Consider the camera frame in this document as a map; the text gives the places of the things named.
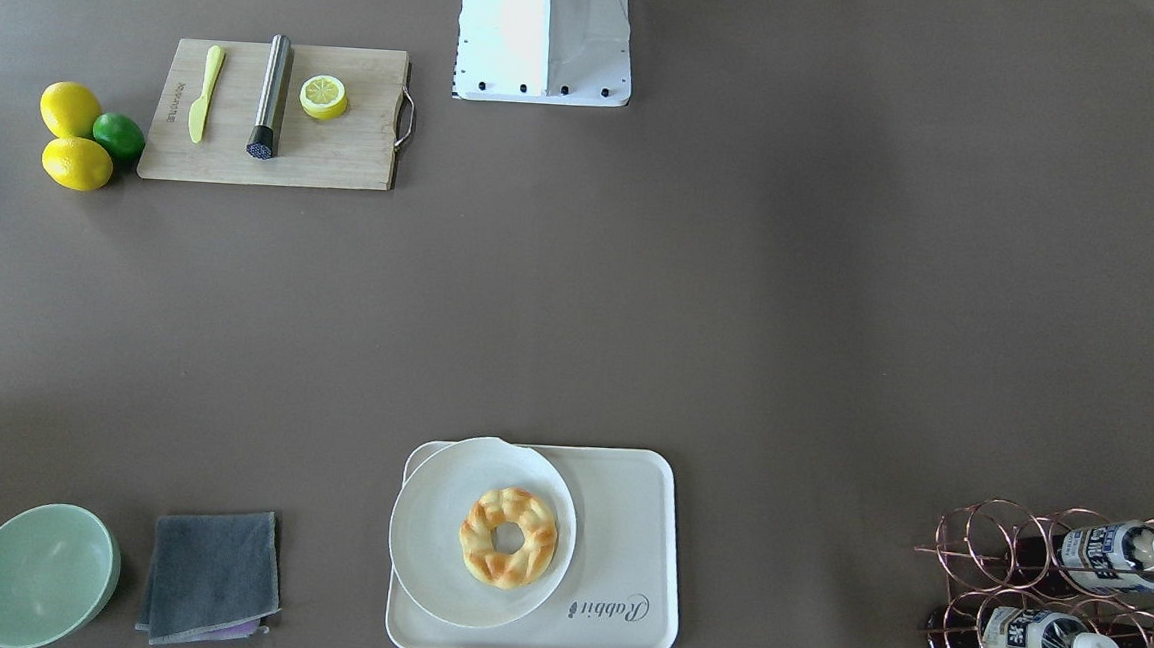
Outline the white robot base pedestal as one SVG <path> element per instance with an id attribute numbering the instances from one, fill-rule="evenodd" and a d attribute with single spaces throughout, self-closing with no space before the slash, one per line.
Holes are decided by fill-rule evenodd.
<path id="1" fill-rule="evenodd" d="M 460 100 L 622 107 L 631 100 L 629 0 L 463 0 L 451 93 Z"/>

